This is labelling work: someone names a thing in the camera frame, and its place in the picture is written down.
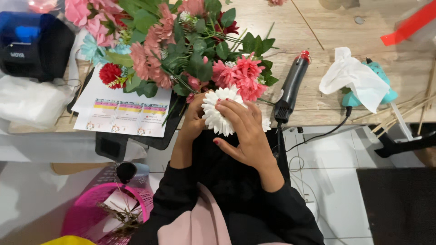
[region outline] hand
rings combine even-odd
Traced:
[[[201,105],[203,104],[203,99],[206,98],[206,93],[196,94],[194,96],[195,99],[189,104],[178,138],[194,141],[202,132],[206,120],[201,118],[204,115]]]
[[[215,108],[232,123],[238,135],[239,146],[233,147],[221,138],[215,138],[214,143],[237,161],[252,166],[259,172],[269,167],[277,167],[277,161],[262,129],[260,109],[252,102],[246,101],[245,104],[252,112],[230,99],[217,101]]]

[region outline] blue flower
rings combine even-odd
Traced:
[[[99,62],[103,65],[108,61],[104,58],[106,56],[106,48],[97,46],[97,41],[91,34],[87,34],[83,39],[85,44],[80,46],[82,54],[86,56],[87,61],[91,61],[94,66]]]
[[[109,52],[117,53],[117,54],[130,54],[132,51],[130,50],[130,45],[123,44],[123,39],[119,39],[120,43],[115,46],[115,48],[110,48]]]

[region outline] yellow stripe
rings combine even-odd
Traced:
[[[161,115],[165,114],[165,112],[162,112],[162,111],[152,111],[152,110],[144,110],[143,112],[144,113],[151,113],[151,114],[161,114]]]
[[[109,105],[94,105],[94,108],[102,108],[102,109],[111,109],[115,110],[116,106],[109,106]]]
[[[141,112],[141,109],[136,108],[128,108],[128,107],[119,107],[119,111],[129,111],[129,112]]]

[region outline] red tape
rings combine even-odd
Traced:
[[[436,18],[436,0],[425,5],[422,9],[404,20],[400,27],[391,34],[380,37],[385,46],[398,44],[412,36]]]

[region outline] black sleeve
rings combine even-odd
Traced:
[[[130,245],[158,244],[157,231],[171,224],[197,203],[198,189],[192,167],[175,169],[169,163],[159,188],[153,196],[153,210],[150,218],[133,234]]]
[[[273,193],[265,191],[267,220],[280,237],[294,245],[324,244],[324,237],[315,217],[299,192],[285,183]]]

